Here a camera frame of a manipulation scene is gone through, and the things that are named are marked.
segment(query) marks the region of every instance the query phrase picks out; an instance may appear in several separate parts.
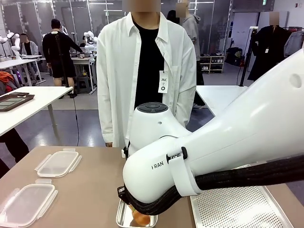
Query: black coat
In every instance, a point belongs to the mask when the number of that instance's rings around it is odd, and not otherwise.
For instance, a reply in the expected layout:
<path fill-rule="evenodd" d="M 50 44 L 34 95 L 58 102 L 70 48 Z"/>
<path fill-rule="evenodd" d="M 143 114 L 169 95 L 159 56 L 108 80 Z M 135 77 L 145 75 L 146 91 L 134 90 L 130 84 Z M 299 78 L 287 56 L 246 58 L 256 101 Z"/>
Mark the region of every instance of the black coat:
<path fill-rule="evenodd" d="M 256 60 L 248 80 L 258 80 L 263 74 L 284 60 L 284 45 L 289 36 L 290 32 L 281 27 L 274 30 L 273 26 L 267 26 L 253 37 L 252 51 Z"/>

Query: stainless steel tray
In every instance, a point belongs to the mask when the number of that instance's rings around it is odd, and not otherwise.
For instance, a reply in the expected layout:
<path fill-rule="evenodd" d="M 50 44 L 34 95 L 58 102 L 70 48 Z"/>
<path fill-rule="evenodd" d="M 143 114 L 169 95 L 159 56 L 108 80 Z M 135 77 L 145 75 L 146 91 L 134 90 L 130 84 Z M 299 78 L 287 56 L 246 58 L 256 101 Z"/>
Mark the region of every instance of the stainless steel tray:
<path fill-rule="evenodd" d="M 206 190 L 190 200 L 197 228 L 293 228 L 266 187 Z"/>
<path fill-rule="evenodd" d="M 116 223 L 122 228 L 140 228 L 132 216 L 132 210 L 128 205 L 125 204 L 122 200 L 119 201 L 118 210 L 116 214 Z M 150 223 L 145 226 L 147 228 L 152 228 L 157 223 L 157 216 L 150 216 Z"/>

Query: hand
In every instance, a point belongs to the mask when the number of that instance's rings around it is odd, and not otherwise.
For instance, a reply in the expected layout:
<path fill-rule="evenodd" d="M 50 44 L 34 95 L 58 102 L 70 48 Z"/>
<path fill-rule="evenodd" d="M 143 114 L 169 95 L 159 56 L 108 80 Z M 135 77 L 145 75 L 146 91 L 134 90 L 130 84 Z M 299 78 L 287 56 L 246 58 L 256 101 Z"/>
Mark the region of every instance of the hand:
<path fill-rule="evenodd" d="M 113 145 L 112 142 L 106 142 L 106 143 L 105 143 L 105 146 L 106 146 L 106 147 L 112 147 L 112 145 Z"/>

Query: white shirt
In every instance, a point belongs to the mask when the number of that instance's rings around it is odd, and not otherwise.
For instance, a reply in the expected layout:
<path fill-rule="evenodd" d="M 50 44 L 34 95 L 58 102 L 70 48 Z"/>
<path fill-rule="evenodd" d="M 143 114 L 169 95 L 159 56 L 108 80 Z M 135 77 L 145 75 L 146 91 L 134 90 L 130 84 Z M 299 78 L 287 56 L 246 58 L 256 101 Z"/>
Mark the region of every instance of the white shirt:
<path fill-rule="evenodd" d="M 185 126 L 190 119 L 196 89 L 194 45 L 182 26 L 168 21 L 162 13 L 160 16 L 155 42 L 164 53 L 164 71 L 169 77 L 168 92 L 163 94 L 162 102 Z M 129 143 L 141 45 L 131 13 L 106 25 L 98 36 L 99 119 L 104 141 L 113 142 L 113 147 L 123 148 Z"/>

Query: black cable sleeve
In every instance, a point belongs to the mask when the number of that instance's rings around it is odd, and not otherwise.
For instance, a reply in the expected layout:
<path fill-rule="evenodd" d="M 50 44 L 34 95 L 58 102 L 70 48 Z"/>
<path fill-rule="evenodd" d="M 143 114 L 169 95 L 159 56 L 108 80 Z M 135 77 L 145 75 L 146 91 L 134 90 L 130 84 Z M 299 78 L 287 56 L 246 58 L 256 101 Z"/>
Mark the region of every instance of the black cable sleeve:
<path fill-rule="evenodd" d="M 208 173 L 195 177 L 195 180 L 201 190 L 265 186 L 302 181 L 304 180 L 304 155 L 241 169 Z M 145 215 L 159 215 L 181 198 L 175 186 L 169 188 L 153 203 L 139 202 L 129 193 L 126 187 L 125 194 L 133 207 Z"/>

